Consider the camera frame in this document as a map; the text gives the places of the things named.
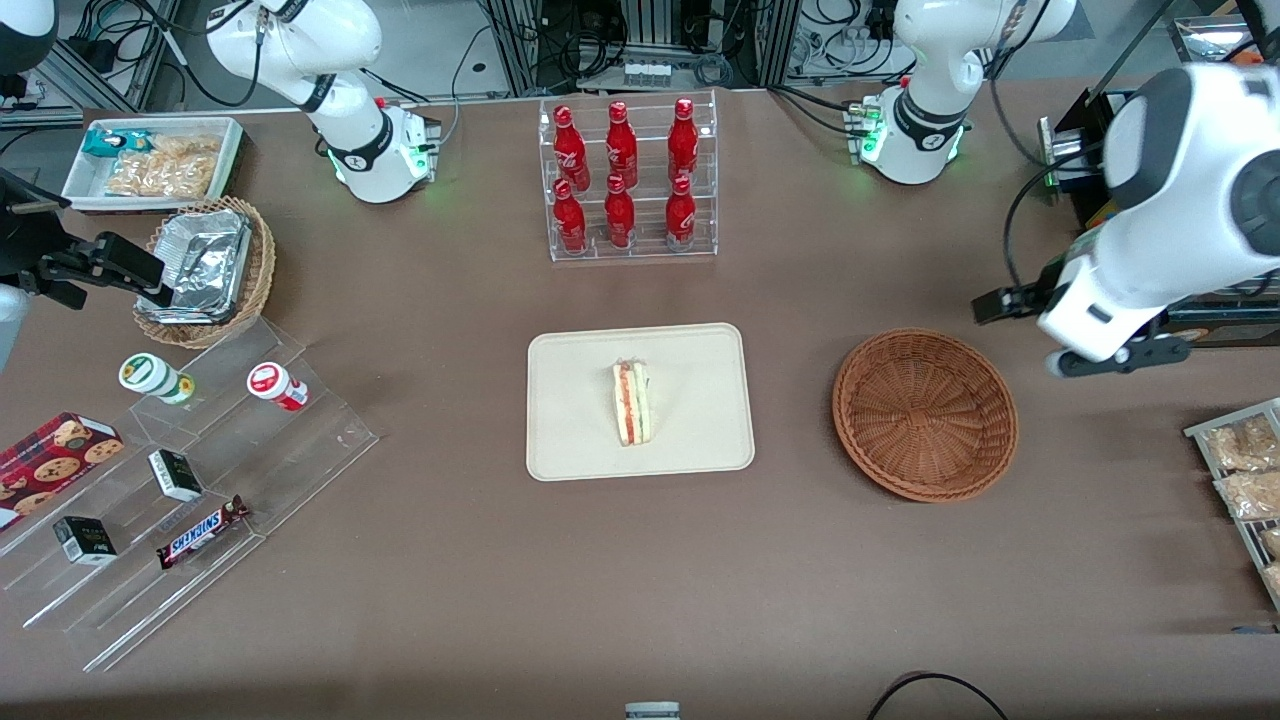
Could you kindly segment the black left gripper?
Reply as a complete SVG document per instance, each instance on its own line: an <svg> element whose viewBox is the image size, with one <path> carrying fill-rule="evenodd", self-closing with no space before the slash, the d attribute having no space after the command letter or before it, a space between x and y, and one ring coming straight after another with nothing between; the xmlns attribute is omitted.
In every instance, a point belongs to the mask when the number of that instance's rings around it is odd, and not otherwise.
<svg viewBox="0 0 1280 720"><path fill-rule="evenodd" d="M1036 283L1027 287L1002 287L983 293L973 301L975 324L989 324L1024 316L1039 316L1051 311L1060 301L1065 287L1053 283Z"/></svg>

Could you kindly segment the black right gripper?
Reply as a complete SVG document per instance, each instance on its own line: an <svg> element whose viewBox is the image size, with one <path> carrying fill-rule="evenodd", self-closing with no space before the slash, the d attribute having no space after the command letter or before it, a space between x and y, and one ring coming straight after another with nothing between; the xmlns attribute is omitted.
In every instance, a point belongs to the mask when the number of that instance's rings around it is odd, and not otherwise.
<svg viewBox="0 0 1280 720"><path fill-rule="evenodd" d="M1 283L64 307L83 309L86 291L76 283L165 297L165 263L114 232L93 241L73 240L60 211L70 201L1 169ZM32 274L45 259L45 277Z"/></svg>

